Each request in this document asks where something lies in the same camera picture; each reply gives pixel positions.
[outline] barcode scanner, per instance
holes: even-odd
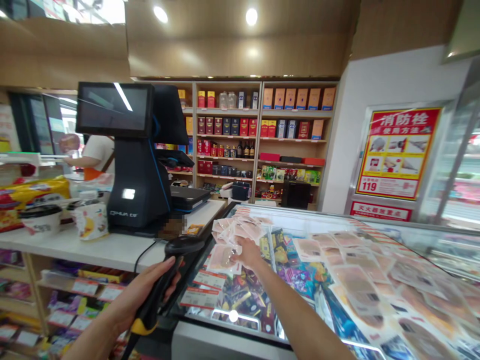
[[[162,304],[165,293],[182,264],[184,256],[199,251],[204,245],[205,241],[194,235],[179,236],[165,245],[165,258],[163,261],[171,256],[175,256],[175,264],[155,282],[146,300],[138,308],[135,320],[130,329],[130,339],[123,353],[122,360],[129,358],[140,336],[147,336],[154,332],[158,325],[157,315],[159,309],[168,309],[175,300],[175,298],[171,296],[165,304]]]

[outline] white countertop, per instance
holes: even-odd
[[[185,215],[187,228],[192,224],[207,224],[224,206],[225,201],[209,200],[205,205]],[[81,241],[74,224],[62,225],[58,235],[34,240],[24,228],[0,233],[0,248],[48,256],[124,271],[133,271],[135,261],[152,244],[147,237],[112,233],[107,237]],[[138,263],[137,271],[161,262],[165,257],[165,245],[154,245]]]

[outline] liquor bottle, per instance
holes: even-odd
[[[252,141],[250,146],[250,159],[255,159],[255,141]]]
[[[250,146],[248,141],[245,141],[245,147],[243,148],[243,157],[245,159],[250,159]]]
[[[238,141],[238,147],[236,148],[236,157],[243,158],[244,157],[244,148],[242,147],[242,141]]]

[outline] price tag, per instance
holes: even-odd
[[[193,279],[193,282],[195,284],[205,285],[215,290],[222,290],[226,279],[226,275],[200,270]]]
[[[90,280],[77,279],[71,288],[72,293],[94,296],[99,288],[99,283]]]
[[[103,290],[101,295],[98,297],[98,300],[111,303],[122,293],[124,289],[125,288],[120,285],[115,285],[115,284],[107,285],[105,287],[105,290]]]
[[[3,325],[0,326],[0,340],[3,341],[9,341],[13,335],[17,332],[19,329],[18,326],[13,326],[13,325]]]
[[[16,342],[33,348],[37,344],[39,337],[40,335],[34,332],[22,331],[20,335],[18,335]]]
[[[193,306],[202,309],[214,310],[219,298],[218,290],[207,290],[196,287],[187,287],[180,301],[180,306]]]
[[[74,314],[57,310],[52,315],[50,315],[50,317],[48,318],[48,323],[57,325],[62,328],[68,328],[72,323],[72,321],[74,320],[74,318],[75,318]]]
[[[85,331],[92,321],[93,319],[88,317],[77,316],[73,324],[70,326],[70,329],[78,330],[80,332]]]

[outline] white shirt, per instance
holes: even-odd
[[[109,160],[114,152],[115,143],[107,136],[92,135],[83,149],[82,156],[100,160],[100,163],[95,166],[95,170],[102,171],[105,163]],[[106,170],[106,173],[115,174],[115,159],[111,162]]]

